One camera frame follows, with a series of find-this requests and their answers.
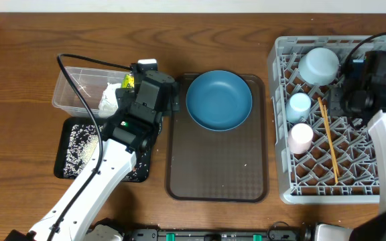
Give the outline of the light blue cup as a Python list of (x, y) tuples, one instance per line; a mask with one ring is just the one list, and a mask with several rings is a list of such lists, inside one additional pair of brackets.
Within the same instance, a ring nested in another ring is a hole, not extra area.
[(311, 107), (311, 100), (307, 94), (296, 93), (294, 94), (285, 105), (286, 119), (290, 123), (300, 123), (302, 120), (306, 120)]

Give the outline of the pink cup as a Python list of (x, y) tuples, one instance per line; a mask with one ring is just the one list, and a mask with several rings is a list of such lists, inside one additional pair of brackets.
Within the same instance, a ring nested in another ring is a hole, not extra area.
[(312, 144), (314, 132), (310, 125), (298, 123), (294, 125), (287, 138), (289, 151), (294, 154), (305, 153)]

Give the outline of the wooden chopstick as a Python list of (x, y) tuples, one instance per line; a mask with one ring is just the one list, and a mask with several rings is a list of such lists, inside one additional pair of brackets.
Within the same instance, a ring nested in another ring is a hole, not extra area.
[(334, 180), (335, 180), (335, 184), (337, 184), (338, 183), (339, 170), (338, 170), (336, 155), (334, 152), (334, 147), (333, 147), (333, 142), (332, 142), (332, 137), (331, 137), (330, 124), (328, 122), (327, 108), (325, 105), (323, 107), (324, 107), (324, 124), (325, 124), (325, 128), (326, 128), (326, 134), (328, 136), (328, 143), (329, 143), (330, 154), (331, 154), (331, 158), (332, 158)]
[(328, 144), (329, 144), (329, 150), (330, 150), (330, 155), (331, 155), (331, 160), (332, 160), (334, 179), (335, 179), (335, 182), (338, 182), (339, 170), (338, 170), (338, 164), (336, 161), (336, 155), (335, 155), (334, 147), (333, 147), (333, 143), (332, 143), (330, 125), (328, 123), (327, 109), (326, 109), (326, 106), (322, 103), (322, 99), (320, 97), (318, 97), (318, 104), (320, 106), (320, 112), (321, 112), (322, 118), (324, 119), (324, 128), (326, 131), (326, 136), (328, 138)]

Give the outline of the white tissue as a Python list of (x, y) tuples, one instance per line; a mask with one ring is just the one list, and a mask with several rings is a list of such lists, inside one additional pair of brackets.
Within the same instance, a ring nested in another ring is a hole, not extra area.
[(121, 83), (107, 84), (99, 103), (100, 112), (115, 112), (118, 108), (115, 91), (121, 87)]

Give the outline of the green yellow snack wrapper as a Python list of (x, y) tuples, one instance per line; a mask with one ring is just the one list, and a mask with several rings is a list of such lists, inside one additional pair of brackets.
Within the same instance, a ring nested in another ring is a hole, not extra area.
[(122, 83), (121, 87), (122, 88), (134, 88), (135, 86), (135, 79), (132, 74), (126, 74)]

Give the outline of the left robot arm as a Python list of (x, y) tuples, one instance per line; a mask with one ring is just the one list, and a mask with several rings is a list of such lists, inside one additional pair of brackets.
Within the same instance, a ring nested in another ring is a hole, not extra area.
[(100, 131), (90, 160), (57, 204), (27, 234), (12, 230), (7, 240), (122, 240), (110, 221), (93, 224), (113, 190), (157, 139), (162, 117), (180, 109), (180, 87), (143, 82), (139, 91), (116, 92), (119, 109)]

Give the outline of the light blue rice bowl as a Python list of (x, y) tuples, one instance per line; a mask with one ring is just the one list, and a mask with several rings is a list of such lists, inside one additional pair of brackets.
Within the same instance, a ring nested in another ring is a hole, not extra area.
[(331, 83), (339, 68), (338, 56), (327, 48), (314, 48), (301, 58), (298, 70), (302, 79), (312, 85)]

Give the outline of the dark blue plate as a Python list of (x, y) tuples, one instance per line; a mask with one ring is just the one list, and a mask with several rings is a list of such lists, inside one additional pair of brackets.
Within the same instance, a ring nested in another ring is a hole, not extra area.
[(186, 108), (201, 127), (229, 131), (249, 117), (253, 95), (240, 76), (225, 70), (212, 70), (192, 81), (186, 93)]

